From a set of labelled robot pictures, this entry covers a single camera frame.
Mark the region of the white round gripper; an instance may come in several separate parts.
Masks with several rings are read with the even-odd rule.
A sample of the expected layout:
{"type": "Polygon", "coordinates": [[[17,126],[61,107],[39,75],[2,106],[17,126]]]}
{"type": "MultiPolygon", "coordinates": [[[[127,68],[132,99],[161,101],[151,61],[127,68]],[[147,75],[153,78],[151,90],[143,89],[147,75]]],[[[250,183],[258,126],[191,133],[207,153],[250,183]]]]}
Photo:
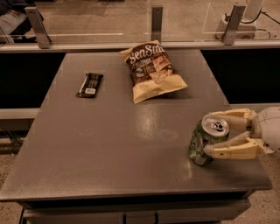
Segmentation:
{"type": "Polygon", "coordinates": [[[253,159],[280,151],[280,107],[268,107],[256,114],[249,108],[211,112],[224,119],[231,130],[246,131],[228,141],[207,144],[204,152],[218,159],[253,159]]]}

